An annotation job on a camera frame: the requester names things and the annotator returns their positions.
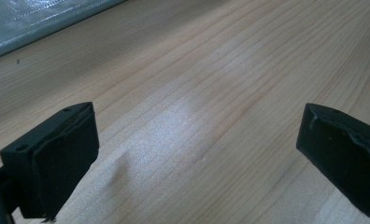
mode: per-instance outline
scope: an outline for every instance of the screw hole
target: screw hole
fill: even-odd
[[[28,148],[28,145],[21,145],[21,146],[19,146],[19,147],[16,147],[16,151],[23,151],[23,150],[25,150],[26,148]]]

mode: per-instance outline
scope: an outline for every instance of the wood grain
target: wood grain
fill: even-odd
[[[100,154],[57,223],[370,223],[295,148],[307,102],[370,124],[370,0],[113,7],[0,58],[0,149],[85,101]]]

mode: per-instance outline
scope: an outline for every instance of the gray object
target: gray object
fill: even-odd
[[[0,56],[125,0],[0,0]]]

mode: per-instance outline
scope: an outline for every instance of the black plastic part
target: black plastic part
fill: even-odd
[[[338,110],[307,104],[296,147],[370,217],[370,126]]]
[[[26,218],[54,220],[97,159],[98,148],[93,104],[83,103],[61,110],[2,149],[0,217],[19,206]]]

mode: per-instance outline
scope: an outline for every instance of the wooden table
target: wooden table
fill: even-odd
[[[295,148],[307,102],[370,124],[370,0],[113,7],[0,58],[0,149],[86,101],[100,154],[59,224],[370,223]]]

